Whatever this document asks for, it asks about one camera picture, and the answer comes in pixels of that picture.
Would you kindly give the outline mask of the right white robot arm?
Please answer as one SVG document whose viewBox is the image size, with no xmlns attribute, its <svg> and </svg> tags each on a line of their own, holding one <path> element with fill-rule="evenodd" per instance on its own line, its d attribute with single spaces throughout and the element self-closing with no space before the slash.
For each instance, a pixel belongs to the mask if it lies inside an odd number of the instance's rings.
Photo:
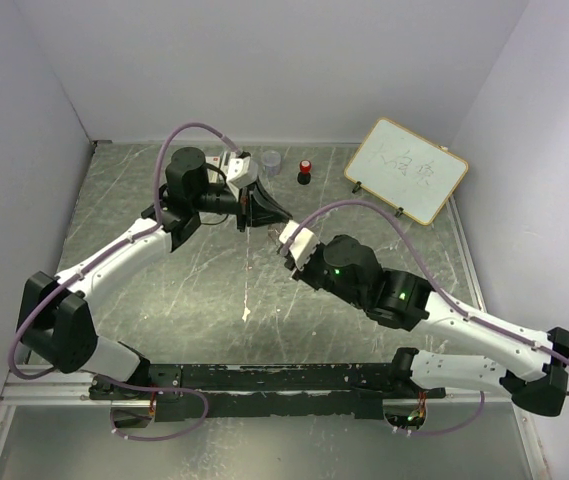
<svg viewBox="0 0 569 480">
<path fill-rule="evenodd" d="M 380 265 L 374 251 L 348 235 L 329 243 L 302 230 L 284 241 L 292 277 L 361 310 L 382 327 L 431 333 L 460 343 L 460 358 L 425 351 L 398 353 L 390 390 L 407 398 L 417 390 L 457 388 L 508 397 L 530 413 L 558 416 L 568 395 L 569 331 L 547 332 L 483 315 L 444 298 L 422 277 Z"/>
</svg>

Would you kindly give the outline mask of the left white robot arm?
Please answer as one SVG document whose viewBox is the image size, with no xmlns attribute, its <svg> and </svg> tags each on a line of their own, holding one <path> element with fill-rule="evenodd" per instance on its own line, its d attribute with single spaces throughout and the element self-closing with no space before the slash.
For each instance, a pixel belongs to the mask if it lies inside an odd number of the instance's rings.
<svg viewBox="0 0 569 480">
<path fill-rule="evenodd" d="M 175 151 L 164 168 L 159 203 L 118 238 L 77 265 L 25 284 L 17 340 L 62 373 L 87 371 L 114 380 L 126 398 L 145 395 L 150 362 L 133 348 L 97 334 L 93 315 L 139 270 L 171 254 L 201 226 L 204 213 L 233 216 L 239 231 L 287 223 L 291 214 L 267 192 L 259 165 L 232 153 L 225 169 L 195 147 Z"/>
</svg>

